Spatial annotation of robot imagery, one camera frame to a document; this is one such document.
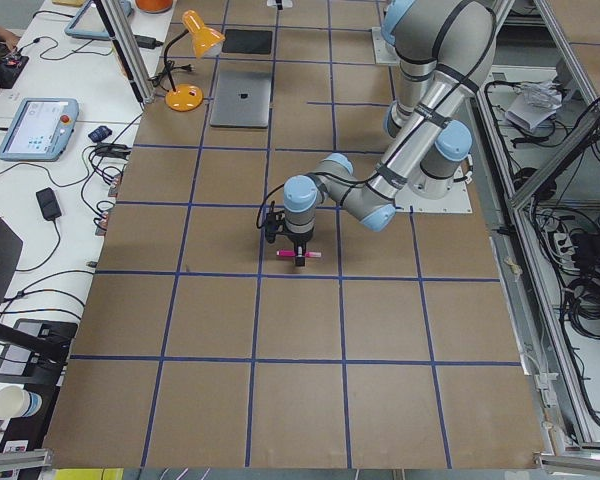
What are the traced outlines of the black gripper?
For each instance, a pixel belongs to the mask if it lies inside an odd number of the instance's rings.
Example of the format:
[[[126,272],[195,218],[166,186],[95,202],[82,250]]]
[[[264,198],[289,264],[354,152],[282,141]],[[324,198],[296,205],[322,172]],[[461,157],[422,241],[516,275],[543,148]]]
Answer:
[[[293,243],[294,247],[294,264],[296,267],[304,267],[306,265],[306,250],[308,249],[308,243],[312,240],[314,230],[308,230],[306,232],[292,232],[285,230],[283,234]]]

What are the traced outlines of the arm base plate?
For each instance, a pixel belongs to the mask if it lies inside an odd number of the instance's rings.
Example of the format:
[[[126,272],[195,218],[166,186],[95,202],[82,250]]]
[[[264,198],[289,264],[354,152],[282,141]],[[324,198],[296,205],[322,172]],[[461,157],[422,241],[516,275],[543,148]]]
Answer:
[[[382,36],[380,27],[371,29],[371,38],[375,63],[382,66],[397,66],[400,62],[399,57],[395,48]]]
[[[464,171],[458,166],[447,179],[434,179],[417,167],[407,185],[398,192],[396,206],[405,212],[471,214],[473,208]]]

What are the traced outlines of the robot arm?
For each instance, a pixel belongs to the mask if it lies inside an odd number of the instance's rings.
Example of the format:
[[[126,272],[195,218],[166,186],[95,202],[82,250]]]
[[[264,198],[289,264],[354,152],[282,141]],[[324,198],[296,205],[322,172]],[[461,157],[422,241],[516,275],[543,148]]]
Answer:
[[[441,197],[471,147],[468,129],[453,116],[485,81],[497,32],[494,11],[478,1],[390,2],[381,35],[394,49],[401,74],[398,98],[386,116],[392,143],[365,180],[356,179],[352,163],[338,153],[289,178],[282,210],[265,217],[266,240],[286,236],[295,264],[302,266],[315,209],[326,199],[380,231],[394,217],[404,187],[421,197]]]

